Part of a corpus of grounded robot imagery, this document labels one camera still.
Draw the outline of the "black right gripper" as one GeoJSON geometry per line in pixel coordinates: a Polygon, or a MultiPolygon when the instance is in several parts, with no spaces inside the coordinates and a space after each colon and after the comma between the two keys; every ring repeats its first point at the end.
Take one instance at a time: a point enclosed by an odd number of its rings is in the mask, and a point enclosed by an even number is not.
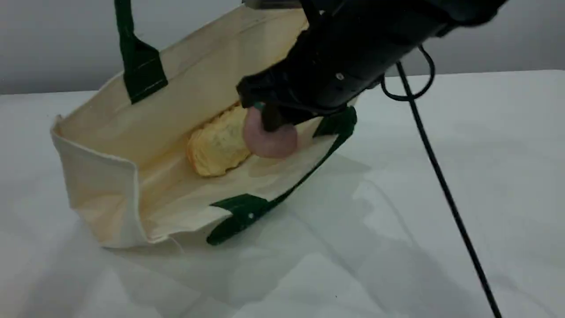
{"type": "Polygon", "coordinates": [[[243,107],[272,133],[343,109],[398,60],[397,18],[326,19],[300,33],[286,57],[237,85],[243,107]]]}

